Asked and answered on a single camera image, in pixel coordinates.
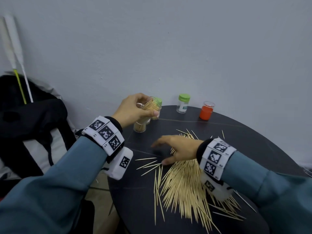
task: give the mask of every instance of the green lid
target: green lid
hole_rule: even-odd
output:
[[[180,94],[179,95],[179,101],[181,102],[189,102],[190,101],[191,96],[189,94]]]
[[[157,100],[157,102],[159,103],[159,105],[161,106],[162,105],[162,100],[161,100],[161,98],[157,98],[157,97],[155,97],[155,99]]]

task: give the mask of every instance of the floor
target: floor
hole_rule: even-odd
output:
[[[95,233],[103,220],[115,209],[108,188],[107,175],[103,171],[98,174],[96,180],[91,184],[85,199],[92,201],[95,207],[93,225],[93,233]]]

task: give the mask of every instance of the table surface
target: table surface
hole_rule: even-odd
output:
[[[148,170],[137,170],[138,167],[149,162],[148,160],[135,161],[136,159],[157,157],[161,162],[163,158],[170,156],[169,146],[165,145],[157,149],[152,149],[150,146],[162,135],[178,134],[176,129],[185,132],[186,129],[193,130],[201,140],[206,140],[211,136],[223,138],[223,130],[227,143],[265,168],[274,172],[305,176],[302,169],[286,153],[248,126],[215,112],[212,113],[209,121],[204,121],[198,117],[200,111],[200,108],[188,107],[185,114],[180,114],[176,112],[176,106],[163,106],[159,119],[151,120],[145,132],[137,133],[133,127],[124,129],[125,146],[133,151],[133,158],[123,178],[119,181],[108,178],[108,183],[115,208],[131,234],[207,233],[201,223],[193,221],[192,224],[190,219],[181,218],[178,210],[175,214],[170,210],[164,211],[164,222],[159,205],[155,226],[153,189],[155,172],[152,170],[141,176]],[[163,174],[169,168],[170,166],[164,167]],[[235,233],[269,233],[267,223],[262,216],[249,208],[236,194],[233,197],[242,207],[238,214],[247,219],[237,221],[212,213],[213,222],[220,232],[222,234],[233,233],[233,231]],[[243,197],[257,210],[248,198]],[[214,228],[209,233],[218,233],[218,231]]]

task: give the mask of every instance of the teal sleeve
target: teal sleeve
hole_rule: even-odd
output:
[[[21,180],[0,202],[0,233],[68,233],[106,157],[80,137],[46,174]]]
[[[273,233],[312,233],[311,178],[275,173],[235,152],[221,179],[258,206]]]

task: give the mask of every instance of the red liquid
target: red liquid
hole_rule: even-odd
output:
[[[199,117],[203,120],[209,120],[212,112],[213,108],[202,106],[202,111],[200,112]]]

